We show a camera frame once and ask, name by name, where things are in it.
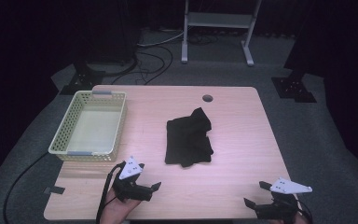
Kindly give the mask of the black stand base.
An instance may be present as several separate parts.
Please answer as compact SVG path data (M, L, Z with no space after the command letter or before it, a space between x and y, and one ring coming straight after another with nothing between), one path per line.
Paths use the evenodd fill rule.
M281 98L294 99L297 103L315 103L316 99L307 91L302 81L290 77L273 77L272 82Z
M94 70L84 61L75 62L74 67L76 72L70 83L62 88L62 95L73 95L77 91L91 91L95 85L102 83L104 71Z

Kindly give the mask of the person's left hand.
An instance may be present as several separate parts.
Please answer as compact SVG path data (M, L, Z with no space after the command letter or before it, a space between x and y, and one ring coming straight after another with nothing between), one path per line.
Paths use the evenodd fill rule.
M132 199L122 202L116 198L115 192L110 189L106 195L100 224L122 224L129 213L140 203L141 201Z

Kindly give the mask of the white metal stand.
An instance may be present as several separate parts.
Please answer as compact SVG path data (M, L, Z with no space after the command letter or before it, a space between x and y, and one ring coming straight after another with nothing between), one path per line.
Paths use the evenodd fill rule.
M251 54L249 44L255 28L258 12L262 0L255 0L255 9L252 14L222 14L209 12L193 12L189 10L189 0L185 0L184 28L182 40L181 63L188 62L188 30L190 27L217 27L246 29L247 35L241 41L242 51L248 66L254 66L255 62Z

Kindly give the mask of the pale yellow plastic basket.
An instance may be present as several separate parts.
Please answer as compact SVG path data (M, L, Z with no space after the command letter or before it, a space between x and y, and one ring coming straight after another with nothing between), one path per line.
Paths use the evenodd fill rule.
M121 91L77 91L48 152L62 161L114 161L127 113Z

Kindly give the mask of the black printed t-shirt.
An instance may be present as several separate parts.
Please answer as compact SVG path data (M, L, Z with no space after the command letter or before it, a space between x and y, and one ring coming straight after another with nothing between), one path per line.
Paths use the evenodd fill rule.
M213 149L207 136L211 129L212 123L201 107L188 117L168 120L165 163L186 168L195 163L211 162Z

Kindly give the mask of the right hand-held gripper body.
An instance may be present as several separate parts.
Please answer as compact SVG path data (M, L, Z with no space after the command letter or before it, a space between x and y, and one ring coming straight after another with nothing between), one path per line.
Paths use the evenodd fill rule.
M312 192L312 187L279 177L268 191L271 193L272 203L255 205L254 211L259 219L294 220L299 213L307 220L313 220L309 208L306 207L306 211L300 208L301 201L296 198L298 193Z

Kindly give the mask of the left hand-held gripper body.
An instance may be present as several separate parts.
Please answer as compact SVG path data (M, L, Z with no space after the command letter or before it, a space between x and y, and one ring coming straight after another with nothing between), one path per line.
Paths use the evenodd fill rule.
M139 164L133 156L130 156L119 165L120 170L116 174L112 188L116 197L122 202L127 199L150 201L152 198L153 190L151 187L141 186L136 183L143 171Z

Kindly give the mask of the dark tape strip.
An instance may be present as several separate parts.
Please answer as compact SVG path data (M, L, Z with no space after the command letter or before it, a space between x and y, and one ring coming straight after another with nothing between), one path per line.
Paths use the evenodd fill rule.
M44 189L44 193L45 193L45 194L51 194L51 193L54 193L54 194L63 194L64 191L65 191L65 188L56 187L56 186L46 187L46 188Z

